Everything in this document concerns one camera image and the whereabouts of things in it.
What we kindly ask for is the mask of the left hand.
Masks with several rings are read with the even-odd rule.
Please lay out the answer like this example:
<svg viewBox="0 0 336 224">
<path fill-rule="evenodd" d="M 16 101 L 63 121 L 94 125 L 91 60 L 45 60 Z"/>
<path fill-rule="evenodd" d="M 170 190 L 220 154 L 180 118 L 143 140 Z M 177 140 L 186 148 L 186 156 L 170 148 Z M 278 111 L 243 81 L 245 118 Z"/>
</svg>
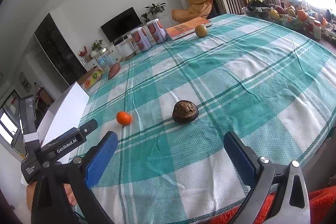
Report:
<svg viewBox="0 0 336 224">
<path fill-rule="evenodd" d="M 29 211 L 32 211 L 32 206 L 33 206 L 33 198 L 34 198 L 34 192 L 35 192 L 35 187 L 36 187 L 37 182 L 33 182 L 32 184 L 29 184 L 26 188 L 26 193 L 27 193 L 27 207 Z M 77 201 L 75 198 L 75 195 L 72 191 L 72 188 L 70 184 L 64 184 L 64 190 L 66 192 L 68 201 L 72 207 L 77 205 Z"/>
</svg>

